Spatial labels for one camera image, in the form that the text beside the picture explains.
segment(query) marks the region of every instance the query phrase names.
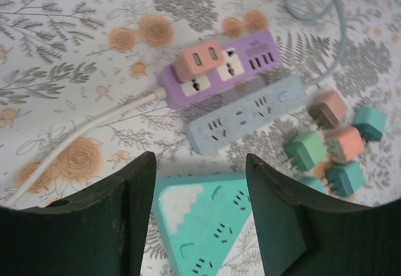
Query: floral tablecloth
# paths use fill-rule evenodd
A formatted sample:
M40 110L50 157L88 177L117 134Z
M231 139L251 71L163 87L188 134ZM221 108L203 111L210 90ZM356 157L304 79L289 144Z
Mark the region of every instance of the floral tablecloth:
M316 13L328 0L294 0ZM401 195L401 8L397 0L342 0L347 54L322 89L334 88L354 108L373 105L387 116L380 143L359 161L367 184L354 197L375 206ZM46 205L154 151L158 176L244 171L255 153L279 170L287 137L316 129L305 110L266 125L211 156L191 152L184 123L290 73L305 81L336 56L336 12L316 23L290 16L283 0L0 0L0 200L2 203L77 125L155 88L155 77L187 43L231 39L259 28L274 34L282 65L179 111L147 103L89 131L63 152L17 204ZM352 118L350 110L348 121ZM321 176L327 163L312 174ZM150 217L143 276L172 275ZM263 275L252 217L219 275Z

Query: cable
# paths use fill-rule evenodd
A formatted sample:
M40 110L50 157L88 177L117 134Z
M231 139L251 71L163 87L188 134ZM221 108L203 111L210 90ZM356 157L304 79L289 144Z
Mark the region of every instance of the cable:
M344 10L341 6L341 1L333 0L332 3L330 3L326 8L324 8L324 10L322 10L322 12L318 14L301 14L299 11L296 11L295 8L293 7L291 3L292 0L284 0L284 1L289 13L296 19L300 19L303 21L317 21L318 19L328 14L328 12L332 9L333 6L336 8L336 11L338 13L338 19L340 20L340 46L338 48L337 56L332 65L319 78L316 78L307 83L307 86L316 85L320 81L327 79L329 76L331 76L331 74L333 74L333 72L337 69L338 65L340 64L340 61L345 53L346 40L347 40L346 18L344 15Z
M144 98L104 113L101 116L90 121L89 123L84 124L76 131L72 132L50 153L50 155L37 167L37 169L35 169L35 171L29 176L29 178L18 188L18 190L10 197L10 199L8 199L5 206L13 206L15 202L17 202L21 198L21 196L31 188L35 181L44 173L44 171L46 171L46 169L52 164L52 162L54 162L54 160L61 154L61 152L63 152L65 148L67 148L72 142L74 142L86 131L113 118L114 116L122 115L127 111L131 111L136 107L139 107L140 105L155 100L163 100L165 98L166 91L163 87L159 87Z

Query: light blue power strip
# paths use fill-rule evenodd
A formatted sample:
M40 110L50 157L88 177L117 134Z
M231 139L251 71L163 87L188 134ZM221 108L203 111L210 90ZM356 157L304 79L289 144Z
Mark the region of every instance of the light blue power strip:
M290 76L190 122L184 131L196 153L209 155L307 100L301 79Z
M251 214L243 173L158 178L152 211L174 276L215 276Z

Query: power strip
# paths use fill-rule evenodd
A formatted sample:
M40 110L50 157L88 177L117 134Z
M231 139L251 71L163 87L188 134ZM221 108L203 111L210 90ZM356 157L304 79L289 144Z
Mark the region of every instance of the power strip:
M203 100L233 84L277 66L280 53L271 33L262 30L222 44L224 64L204 76L180 83L172 64L164 67L157 84L167 92L166 102L174 110Z
M175 276L215 276L251 214L243 173L158 178L153 213Z
M194 151L209 155L280 116L304 106L305 86L290 76L184 126Z

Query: purple power strip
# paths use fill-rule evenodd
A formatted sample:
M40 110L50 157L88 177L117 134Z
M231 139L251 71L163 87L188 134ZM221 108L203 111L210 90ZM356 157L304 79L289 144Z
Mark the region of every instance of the purple power strip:
M179 83L171 64L157 77L167 92L167 104L177 110L218 93L233 84L277 66L280 53L271 33L262 30L222 44L226 62L189 83Z

